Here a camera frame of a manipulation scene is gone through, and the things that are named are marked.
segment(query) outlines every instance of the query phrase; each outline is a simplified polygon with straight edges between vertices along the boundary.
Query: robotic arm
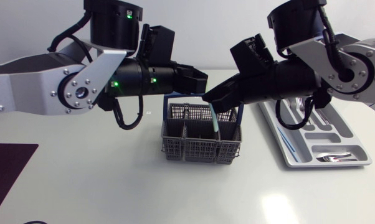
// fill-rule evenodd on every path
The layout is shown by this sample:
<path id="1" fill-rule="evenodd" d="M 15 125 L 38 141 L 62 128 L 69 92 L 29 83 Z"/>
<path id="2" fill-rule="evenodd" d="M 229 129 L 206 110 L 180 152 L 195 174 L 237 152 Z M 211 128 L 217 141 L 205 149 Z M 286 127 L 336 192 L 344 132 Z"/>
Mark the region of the robotic arm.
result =
<path id="1" fill-rule="evenodd" d="M 50 53 L 24 57 L 0 65 L 0 113 L 22 111 L 42 115 L 82 114 L 95 105 L 113 110 L 120 127 L 135 127 L 143 112 L 143 95 L 204 93 L 207 75 L 192 66 L 171 61 L 174 32 L 143 26 L 139 51 L 142 8 L 117 0 L 84 0 L 84 17 L 58 35 Z M 73 33 L 90 20 L 91 38 L 81 41 Z M 66 37 L 73 43 L 59 52 Z M 90 49 L 97 50 L 92 59 Z M 84 65 L 84 58 L 90 63 Z M 122 121 L 119 96 L 139 96 L 135 123 Z"/>
<path id="2" fill-rule="evenodd" d="M 260 34 L 231 48 L 239 74 L 221 83 L 202 98 L 216 113 L 240 103 L 310 96 L 305 118 L 312 108 L 323 108 L 332 96 L 342 100 L 375 103 L 375 39 L 360 41 L 335 35 L 323 6 L 326 0 L 291 0 L 268 16 L 277 52 L 286 60 L 274 61 Z"/>

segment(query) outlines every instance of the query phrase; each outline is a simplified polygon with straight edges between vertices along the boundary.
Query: dishwasher cutlery basket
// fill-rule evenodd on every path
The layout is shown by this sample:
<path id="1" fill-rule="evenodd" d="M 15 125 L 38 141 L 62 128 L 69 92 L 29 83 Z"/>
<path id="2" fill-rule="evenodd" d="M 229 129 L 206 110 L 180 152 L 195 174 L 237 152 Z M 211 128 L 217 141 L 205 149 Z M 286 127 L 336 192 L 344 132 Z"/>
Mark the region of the dishwasher cutlery basket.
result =
<path id="1" fill-rule="evenodd" d="M 217 114 L 219 132 L 215 133 L 209 105 L 170 103 L 169 98 L 202 95 L 164 95 L 162 151 L 168 160 L 216 162 L 231 164 L 239 156 L 242 142 L 241 120 L 243 104 Z"/>

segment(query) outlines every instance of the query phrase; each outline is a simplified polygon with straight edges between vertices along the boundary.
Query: white wall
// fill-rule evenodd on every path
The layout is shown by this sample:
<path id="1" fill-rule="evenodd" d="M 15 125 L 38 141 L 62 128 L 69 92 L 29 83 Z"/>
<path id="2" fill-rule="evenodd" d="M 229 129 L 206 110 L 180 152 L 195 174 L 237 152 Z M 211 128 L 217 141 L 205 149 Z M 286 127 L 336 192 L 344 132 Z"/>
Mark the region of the white wall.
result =
<path id="1" fill-rule="evenodd" d="M 267 16 L 286 0 L 129 0 L 143 7 L 143 23 L 176 32 L 173 60 L 197 68 L 235 68 L 229 49 L 262 33 L 275 58 Z M 336 32 L 375 37 L 375 0 L 328 1 Z M 83 15 L 83 0 L 0 0 L 0 63 L 46 52 L 53 37 Z M 89 38 L 89 26 L 77 33 Z"/>

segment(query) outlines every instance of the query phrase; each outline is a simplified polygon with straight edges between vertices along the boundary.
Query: gray cutlery tray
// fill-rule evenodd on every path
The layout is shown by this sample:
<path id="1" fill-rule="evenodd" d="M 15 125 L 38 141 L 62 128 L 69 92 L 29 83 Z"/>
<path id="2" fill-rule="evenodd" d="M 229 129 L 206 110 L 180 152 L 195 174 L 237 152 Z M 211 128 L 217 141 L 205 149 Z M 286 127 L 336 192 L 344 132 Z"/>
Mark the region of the gray cutlery tray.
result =
<path id="1" fill-rule="evenodd" d="M 294 131 L 288 130 L 279 124 L 275 114 L 275 104 L 276 101 L 259 103 L 262 113 L 265 115 L 268 125 L 282 150 L 287 166 L 347 167 L 365 166 L 372 163 L 360 140 L 331 104 L 328 104 L 323 109 L 314 109 L 310 116 L 311 123 L 307 123 L 303 128 Z M 303 113 L 299 107 L 296 106 L 291 109 L 287 100 L 282 100 L 280 103 L 280 112 L 282 119 L 288 124 L 297 124 L 303 119 Z M 290 141 L 295 152 L 291 152 L 283 140 L 281 132 Z M 351 156 L 344 159 L 357 159 L 358 161 L 319 161 L 316 155 L 322 152 L 350 152 Z"/>

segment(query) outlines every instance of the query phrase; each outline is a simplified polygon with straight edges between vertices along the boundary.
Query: table surface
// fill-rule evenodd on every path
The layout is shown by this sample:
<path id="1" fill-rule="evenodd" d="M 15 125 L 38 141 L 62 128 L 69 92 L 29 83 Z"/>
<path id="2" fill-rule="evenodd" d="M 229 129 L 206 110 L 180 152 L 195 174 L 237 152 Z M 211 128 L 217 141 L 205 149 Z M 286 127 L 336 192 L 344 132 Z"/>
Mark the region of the table surface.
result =
<path id="1" fill-rule="evenodd" d="M 208 89 L 237 73 L 205 70 Z M 120 99 L 129 121 L 137 97 Z M 200 98 L 172 102 L 200 103 Z M 167 161 L 162 96 L 131 130 L 95 108 L 80 116 L 0 114 L 0 143 L 39 148 L 0 207 L 0 223 L 375 223 L 375 111 L 333 99 L 373 163 L 289 168 L 257 104 L 246 105 L 231 165 Z"/>

